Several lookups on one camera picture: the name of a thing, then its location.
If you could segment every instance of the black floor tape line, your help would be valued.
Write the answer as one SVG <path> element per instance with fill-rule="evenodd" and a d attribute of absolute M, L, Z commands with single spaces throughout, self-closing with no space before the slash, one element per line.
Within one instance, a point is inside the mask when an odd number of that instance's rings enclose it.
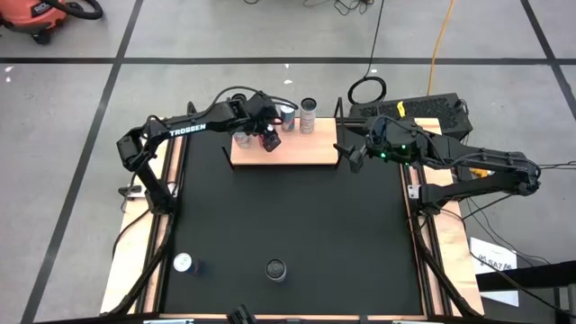
<path fill-rule="evenodd" d="M 122 64 L 233 65 L 233 64 L 368 64 L 369 58 L 272 57 L 272 58 L 120 58 Z M 432 58 L 373 58 L 382 65 L 429 65 Z M 0 58 L 0 64 L 113 64 L 116 58 Z M 548 58 L 437 58 L 436 65 L 533 66 L 550 65 Z M 562 64 L 576 65 L 576 58 Z"/>
<path fill-rule="evenodd" d="M 52 233 L 52 237 L 48 245 L 48 250 L 46 251 L 46 255 L 42 260 L 40 271 L 38 272 L 36 281 L 34 282 L 34 286 L 32 287 L 30 297 L 28 299 L 28 302 L 26 303 L 26 308 L 24 309 L 21 323 L 24 324 L 32 323 L 34 322 L 34 318 L 36 317 L 36 312 L 38 311 L 38 308 L 40 306 L 42 295 L 44 294 L 44 290 L 46 289 L 48 279 L 50 278 L 50 273 L 52 272 L 52 268 L 54 267 L 54 262 L 56 261 L 60 245 L 62 244 L 62 239 L 64 238 L 64 233 L 66 231 L 66 227 L 68 226 L 68 221 L 70 220 L 70 215 L 72 214 L 74 203 L 76 202 L 78 191 L 80 190 L 80 185 L 82 184 L 84 174 L 86 173 L 88 161 L 90 160 L 92 150 L 94 149 L 94 145 L 96 143 L 96 137 L 98 136 L 98 131 L 100 130 L 100 126 L 102 125 L 104 114 L 106 113 L 106 108 L 108 107 L 108 103 L 110 102 L 110 97 L 112 96 L 114 85 L 116 84 L 116 79 L 118 78 L 118 74 L 120 72 L 120 67 L 122 65 L 121 58 L 123 58 L 124 55 L 126 54 L 126 49 L 128 48 L 131 35 L 134 32 L 134 26 L 136 25 L 136 21 L 138 19 L 138 15 L 140 13 L 140 8 L 142 7 L 143 1 L 144 0 L 137 0 L 132 9 L 132 14 L 130 15 L 128 25 L 122 37 L 118 53 L 116 54 L 116 60 L 112 65 L 110 75 L 108 76 L 108 80 L 106 81 L 106 85 L 104 86 L 100 103 L 98 104 L 98 108 L 96 109 L 94 119 L 92 120 L 92 125 L 90 126 L 90 131 L 88 132 L 84 148 L 82 149 L 82 153 L 80 154 L 78 165 L 76 166 L 76 171 L 74 172 L 72 182 L 70 184 L 70 187 L 68 188 L 66 199 L 64 200 L 62 210 L 60 211 L 60 215 L 58 216 L 56 227 L 54 229 L 54 232 Z"/>
<path fill-rule="evenodd" d="M 528 20 L 530 21 L 530 24 L 532 24 L 532 28 L 534 29 L 536 37 L 538 38 L 538 41 L 540 42 L 540 46 L 542 46 L 542 50 L 544 51 L 546 58 L 550 60 L 550 63 L 551 63 L 550 67 L 552 68 L 554 76 L 556 77 L 556 81 L 558 82 L 558 86 L 560 87 L 560 90 L 562 91 L 562 94 L 564 95 L 564 99 L 566 100 L 568 107 L 570 107 L 570 110 L 572 112 L 572 116 L 574 116 L 574 119 L 576 119 L 576 98 L 574 98 L 574 93 L 572 92 L 570 84 L 568 83 L 568 80 L 566 80 L 566 76 L 562 72 L 562 68 L 560 67 L 560 63 L 556 59 L 556 56 L 554 55 L 554 53 L 552 52 L 552 48 L 550 47 L 550 44 L 548 43 L 548 40 L 546 39 L 546 36 L 544 35 L 544 31 L 542 30 L 542 27 L 540 26 L 540 23 L 538 22 L 538 19 L 536 18 L 536 14 L 534 13 L 532 6 L 528 2 L 528 0 L 520 0 L 520 2 L 522 3 L 522 6 L 524 7 L 524 11 L 526 11 L 526 15 L 528 16 Z"/>

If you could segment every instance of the wooden block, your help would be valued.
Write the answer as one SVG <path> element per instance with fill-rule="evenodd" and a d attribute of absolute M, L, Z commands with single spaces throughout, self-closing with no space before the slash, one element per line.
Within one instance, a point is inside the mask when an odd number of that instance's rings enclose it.
<path fill-rule="evenodd" d="M 230 160 L 233 165 L 335 165 L 338 152 L 332 146 L 338 142 L 336 120 L 317 118 L 312 134 L 300 133 L 300 120 L 296 118 L 293 131 L 276 126 L 282 143 L 268 153 L 258 138 L 250 136 L 250 147 L 241 148 L 232 139 Z"/>

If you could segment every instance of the black table surface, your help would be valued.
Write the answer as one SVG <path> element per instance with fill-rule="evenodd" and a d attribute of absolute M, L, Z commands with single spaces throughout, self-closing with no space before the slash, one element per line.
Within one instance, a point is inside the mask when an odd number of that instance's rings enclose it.
<path fill-rule="evenodd" d="M 361 141 L 346 130 L 346 143 Z M 422 314 L 398 165 L 231 170 L 220 144 L 230 137 L 188 140 L 161 312 Z M 202 260 L 201 275 L 173 268 L 182 252 Z M 273 258 L 286 263 L 282 283 L 266 277 Z"/>

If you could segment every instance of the vacuum hose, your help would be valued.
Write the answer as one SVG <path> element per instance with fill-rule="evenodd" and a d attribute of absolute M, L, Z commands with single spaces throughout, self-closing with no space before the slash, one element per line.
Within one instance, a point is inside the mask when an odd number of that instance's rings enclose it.
<path fill-rule="evenodd" d="M 80 19 L 97 20 L 102 18 L 102 16 L 104 15 L 102 7 L 100 6 L 100 4 L 98 4 L 96 0 L 85 0 L 94 8 L 94 11 L 91 13 L 84 12 L 81 9 L 71 8 L 66 4 L 62 4 L 59 0 L 41 0 L 41 1 L 44 4 L 50 5 L 51 7 L 54 7 L 60 11 L 65 12 L 66 14 L 70 14 Z"/>

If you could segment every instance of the yellow tag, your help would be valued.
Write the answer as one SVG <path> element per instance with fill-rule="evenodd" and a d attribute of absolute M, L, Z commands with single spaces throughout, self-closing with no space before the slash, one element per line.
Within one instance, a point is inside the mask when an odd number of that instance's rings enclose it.
<path fill-rule="evenodd" d="M 470 172 L 474 173 L 475 175 L 477 175 L 479 177 L 492 176 L 494 174 L 494 171 L 477 169 L 477 168 L 473 168 L 473 167 L 470 168 Z"/>
<path fill-rule="evenodd" d="M 398 104 L 396 105 L 396 108 L 398 108 L 398 113 L 400 113 L 400 118 L 404 118 L 404 116 L 406 116 L 406 112 L 404 111 L 404 102 L 398 102 Z"/>

